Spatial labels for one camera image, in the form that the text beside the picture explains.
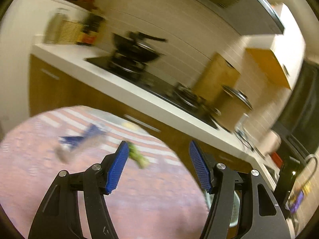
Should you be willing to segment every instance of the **red object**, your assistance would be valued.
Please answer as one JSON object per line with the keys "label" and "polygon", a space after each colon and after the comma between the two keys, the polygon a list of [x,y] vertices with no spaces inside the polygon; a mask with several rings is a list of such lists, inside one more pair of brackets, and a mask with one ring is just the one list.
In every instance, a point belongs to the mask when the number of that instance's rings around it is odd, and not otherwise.
{"label": "red object", "polygon": [[272,158],[273,162],[277,167],[280,169],[282,166],[282,159],[279,157],[279,155],[276,152],[273,152],[270,157]]}

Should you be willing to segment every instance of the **kitchen counter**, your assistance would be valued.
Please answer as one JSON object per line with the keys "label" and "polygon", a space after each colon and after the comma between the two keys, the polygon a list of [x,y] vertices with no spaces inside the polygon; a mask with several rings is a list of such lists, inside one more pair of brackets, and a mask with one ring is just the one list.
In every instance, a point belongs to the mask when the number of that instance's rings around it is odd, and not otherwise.
{"label": "kitchen counter", "polygon": [[245,148],[236,135],[228,133],[221,127],[216,130],[142,88],[84,60],[89,57],[106,56],[108,52],[96,47],[78,45],[34,44],[31,53],[106,95],[221,151],[249,162],[262,174],[269,187],[275,188],[276,185],[264,166],[264,160],[256,152]]}

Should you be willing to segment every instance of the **bottle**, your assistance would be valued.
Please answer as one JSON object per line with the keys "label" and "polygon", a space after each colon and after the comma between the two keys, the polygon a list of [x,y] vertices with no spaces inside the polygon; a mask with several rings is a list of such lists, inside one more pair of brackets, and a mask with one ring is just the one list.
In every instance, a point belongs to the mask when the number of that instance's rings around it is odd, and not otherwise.
{"label": "bottle", "polygon": [[289,210],[291,214],[295,214],[300,207],[304,198],[308,195],[311,190],[310,182],[304,184],[289,200]]}
{"label": "bottle", "polygon": [[58,8],[57,12],[49,21],[47,25],[47,30],[44,36],[45,44],[56,44],[58,42],[59,34],[61,31],[63,22],[68,20],[68,16],[63,13],[63,10],[68,11],[68,9]]}
{"label": "bottle", "polygon": [[85,27],[77,40],[78,45],[91,46],[97,38],[98,28],[102,17],[91,14],[86,20]]}

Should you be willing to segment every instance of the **black cooktop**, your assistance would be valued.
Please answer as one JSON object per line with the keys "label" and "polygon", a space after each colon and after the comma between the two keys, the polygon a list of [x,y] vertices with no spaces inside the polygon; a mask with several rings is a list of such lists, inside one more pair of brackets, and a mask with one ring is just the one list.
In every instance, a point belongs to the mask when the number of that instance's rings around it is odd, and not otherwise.
{"label": "black cooktop", "polygon": [[117,67],[117,65],[112,62],[112,58],[108,56],[87,58],[86,61],[108,72],[111,72],[112,74],[115,74],[130,83],[133,83],[134,85],[154,94],[155,96],[203,121],[209,126],[218,129],[215,122],[211,118],[208,109],[203,104],[195,103],[196,105],[194,106],[192,103],[186,103],[185,100],[183,100],[181,95],[184,93],[188,94],[186,99],[190,99],[192,97],[188,90],[186,90],[186,92],[183,91],[180,93],[177,86],[171,85],[147,71],[128,72],[123,68]]}

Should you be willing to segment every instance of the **wooden cutting board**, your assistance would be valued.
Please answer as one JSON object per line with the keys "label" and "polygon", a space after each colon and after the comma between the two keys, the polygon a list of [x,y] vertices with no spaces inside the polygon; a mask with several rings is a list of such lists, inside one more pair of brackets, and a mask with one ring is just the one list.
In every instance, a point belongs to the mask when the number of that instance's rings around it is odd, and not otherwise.
{"label": "wooden cutting board", "polygon": [[222,85],[234,87],[240,73],[220,54],[215,53],[212,60],[193,87],[193,92],[207,100],[210,105],[221,93]]}

